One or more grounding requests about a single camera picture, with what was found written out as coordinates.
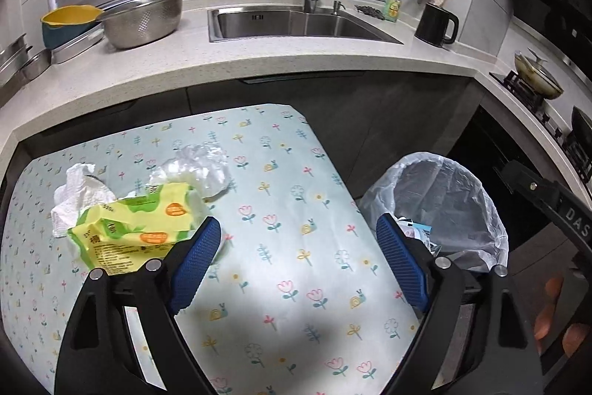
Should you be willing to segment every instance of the dish soap bottle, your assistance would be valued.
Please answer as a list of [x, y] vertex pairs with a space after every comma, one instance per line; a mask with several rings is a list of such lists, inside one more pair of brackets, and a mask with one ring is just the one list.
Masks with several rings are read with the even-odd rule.
[[402, 0], [387, 0], [384, 4], [383, 15], [386, 20], [396, 22], [399, 17], [399, 8]]

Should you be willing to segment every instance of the frying pan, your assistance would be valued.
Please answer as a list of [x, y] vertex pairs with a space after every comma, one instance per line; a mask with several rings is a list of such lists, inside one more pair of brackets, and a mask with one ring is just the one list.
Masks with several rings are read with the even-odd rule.
[[514, 65], [518, 75], [528, 84], [535, 92], [541, 94], [545, 99], [556, 99], [563, 94], [563, 89], [557, 84], [557, 81], [549, 71], [547, 71], [541, 63], [545, 60], [537, 56], [537, 53], [529, 48], [532, 54], [535, 55], [536, 61], [529, 57], [523, 56], [520, 51], [514, 53]]
[[577, 106], [571, 112], [571, 129], [588, 158], [592, 158], [592, 120]]

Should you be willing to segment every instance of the stainless steel colander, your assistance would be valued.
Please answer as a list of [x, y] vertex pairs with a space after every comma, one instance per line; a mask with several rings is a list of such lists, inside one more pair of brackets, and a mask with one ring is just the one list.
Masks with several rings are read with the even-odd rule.
[[133, 0], [99, 17], [105, 36], [117, 49], [135, 48], [172, 33], [181, 20], [183, 0]]

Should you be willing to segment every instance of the white countertop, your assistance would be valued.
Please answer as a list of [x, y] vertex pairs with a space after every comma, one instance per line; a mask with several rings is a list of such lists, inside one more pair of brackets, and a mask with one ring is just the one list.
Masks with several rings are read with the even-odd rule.
[[[206, 13], [213, 7], [253, 4], [300, 5], [302, 0], [185, 0], [179, 29], [128, 51], [106, 39], [63, 64], [51, 66], [0, 108], [0, 176], [17, 143], [77, 116], [148, 94], [200, 83], [304, 71], [387, 70], [454, 74], [475, 78], [506, 106], [549, 154], [571, 190], [592, 201], [556, 142], [528, 110], [489, 72], [506, 74], [492, 56], [455, 43], [467, 56], [433, 47], [397, 23], [358, 14], [354, 4], [380, 8], [372, 0], [341, 0], [347, 12], [374, 24], [403, 44], [336, 38], [256, 38], [209, 42]], [[322, 0], [331, 7], [333, 0]]]

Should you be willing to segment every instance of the gas stove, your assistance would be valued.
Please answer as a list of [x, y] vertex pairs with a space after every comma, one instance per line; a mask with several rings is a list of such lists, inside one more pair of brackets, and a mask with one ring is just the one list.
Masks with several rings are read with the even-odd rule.
[[541, 94], [535, 93], [514, 71], [510, 71], [510, 74], [504, 79], [499, 79], [493, 73], [490, 73], [490, 75], [508, 89], [543, 124], [547, 132], [565, 153], [575, 172], [578, 173], [588, 191], [588, 195], [592, 197], [587, 185], [592, 178], [592, 158], [586, 154], [573, 133], [564, 132], [557, 122], [545, 112], [545, 98]]

